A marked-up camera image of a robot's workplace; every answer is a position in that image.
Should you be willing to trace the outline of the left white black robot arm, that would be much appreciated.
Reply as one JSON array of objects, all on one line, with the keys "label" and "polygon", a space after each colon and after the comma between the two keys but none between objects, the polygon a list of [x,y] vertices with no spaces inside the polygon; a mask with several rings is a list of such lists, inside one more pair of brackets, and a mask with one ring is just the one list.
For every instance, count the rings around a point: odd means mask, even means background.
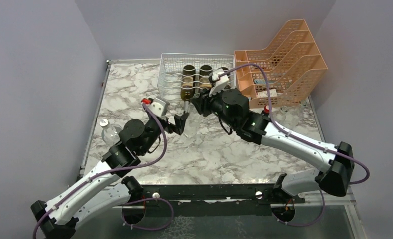
[{"label": "left white black robot arm", "polygon": [[136,204],[143,187],[127,173],[143,168],[139,159],[150,153],[158,140],[167,133],[182,134],[189,114],[175,115],[175,124],[149,113],[149,121],[129,120],[119,133],[120,140],[109,148],[95,167],[73,186],[45,202],[31,205],[37,224],[32,237],[42,230],[47,239],[69,239],[91,218],[122,203]]}]

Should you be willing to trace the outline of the green Primitivo wine bottle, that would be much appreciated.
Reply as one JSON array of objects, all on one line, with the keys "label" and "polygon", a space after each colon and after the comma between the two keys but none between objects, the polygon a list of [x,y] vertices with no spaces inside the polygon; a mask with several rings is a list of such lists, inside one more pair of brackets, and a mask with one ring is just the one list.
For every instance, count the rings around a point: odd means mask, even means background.
[{"label": "green Primitivo wine bottle", "polygon": [[188,112],[190,99],[195,94],[196,68],[193,65],[185,65],[182,69],[180,96],[184,102],[184,112]]}]

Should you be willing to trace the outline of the clear bottle silver cap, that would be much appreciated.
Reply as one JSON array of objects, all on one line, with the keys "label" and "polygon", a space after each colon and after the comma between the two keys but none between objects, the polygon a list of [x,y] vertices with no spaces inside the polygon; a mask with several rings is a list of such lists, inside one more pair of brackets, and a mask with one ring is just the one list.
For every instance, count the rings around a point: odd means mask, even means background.
[{"label": "clear bottle silver cap", "polygon": [[100,119],[99,126],[102,128],[101,138],[106,145],[112,146],[120,140],[119,133],[122,128],[118,124],[110,123],[107,119]]}]

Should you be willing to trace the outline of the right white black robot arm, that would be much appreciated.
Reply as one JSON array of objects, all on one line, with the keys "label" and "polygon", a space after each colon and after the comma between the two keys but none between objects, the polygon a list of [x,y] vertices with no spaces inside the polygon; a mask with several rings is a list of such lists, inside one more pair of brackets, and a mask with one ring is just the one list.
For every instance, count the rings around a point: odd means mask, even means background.
[{"label": "right white black robot arm", "polygon": [[237,89],[213,96],[204,89],[190,102],[199,114],[216,115],[242,140],[279,149],[314,166],[313,170],[282,174],[272,190],[276,201],[284,203],[299,193],[318,189],[337,197],[346,195],[354,170],[354,163],[348,159],[353,156],[348,143],[334,145],[286,131],[273,124],[268,114],[251,111],[248,98]]}]

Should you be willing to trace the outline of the clear glass bottle tall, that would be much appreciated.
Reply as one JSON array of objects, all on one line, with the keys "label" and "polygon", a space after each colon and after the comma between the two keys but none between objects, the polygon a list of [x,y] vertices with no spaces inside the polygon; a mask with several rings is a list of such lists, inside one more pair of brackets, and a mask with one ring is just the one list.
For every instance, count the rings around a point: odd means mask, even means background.
[{"label": "clear glass bottle tall", "polygon": [[185,137],[192,138],[197,134],[200,128],[201,118],[202,117],[198,113],[189,113],[183,132]]}]

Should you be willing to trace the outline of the green wine bottle white label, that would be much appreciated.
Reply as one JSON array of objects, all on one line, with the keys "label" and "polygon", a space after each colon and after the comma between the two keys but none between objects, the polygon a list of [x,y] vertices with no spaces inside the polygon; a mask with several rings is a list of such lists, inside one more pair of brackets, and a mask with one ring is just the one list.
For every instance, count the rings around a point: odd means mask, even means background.
[{"label": "green wine bottle white label", "polygon": [[203,89],[211,89],[212,84],[209,80],[209,77],[212,74],[212,67],[210,65],[202,65],[199,68],[199,78],[198,78],[198,87],[200,88],[199,91],[202,91]]}]

